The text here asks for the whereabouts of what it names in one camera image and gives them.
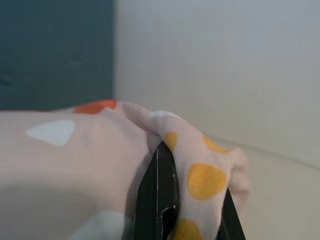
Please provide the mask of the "pink spotted pillow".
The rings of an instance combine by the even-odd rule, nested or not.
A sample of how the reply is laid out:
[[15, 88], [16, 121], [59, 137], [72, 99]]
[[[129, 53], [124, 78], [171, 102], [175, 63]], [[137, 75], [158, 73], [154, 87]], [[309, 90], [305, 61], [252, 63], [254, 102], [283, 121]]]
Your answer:
[[247, 157], [169, 111], [129, 102], [0, 111], [0, 240], [134, 240], [139, 185], [171, 151], [179, 213], [167, 240], [215, 240], [229, 189], [243, 214]]

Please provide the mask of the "blue upholstered bed headboard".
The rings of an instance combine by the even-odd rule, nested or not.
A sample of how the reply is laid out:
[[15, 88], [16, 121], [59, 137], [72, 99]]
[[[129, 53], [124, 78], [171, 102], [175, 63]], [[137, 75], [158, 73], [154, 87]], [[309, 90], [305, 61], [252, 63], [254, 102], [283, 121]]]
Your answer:
[[111, 99], [115, 0], [0, 0], [0, 110]]

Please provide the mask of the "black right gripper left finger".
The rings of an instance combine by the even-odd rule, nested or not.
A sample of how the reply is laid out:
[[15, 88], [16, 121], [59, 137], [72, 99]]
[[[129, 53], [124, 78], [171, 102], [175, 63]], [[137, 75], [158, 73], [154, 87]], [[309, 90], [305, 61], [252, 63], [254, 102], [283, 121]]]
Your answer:
[[161, 142], [138, 187], [133, 240], [167, 240], [179, 211], [175, 160], [167, 145]]

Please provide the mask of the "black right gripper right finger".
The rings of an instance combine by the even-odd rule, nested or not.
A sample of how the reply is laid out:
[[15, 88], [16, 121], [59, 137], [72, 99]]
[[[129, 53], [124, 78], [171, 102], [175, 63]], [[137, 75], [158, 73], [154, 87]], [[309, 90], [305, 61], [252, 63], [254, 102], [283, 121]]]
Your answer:
[[226, 190], [218, 240], [246, 240], [237, 210], [229, 189]]

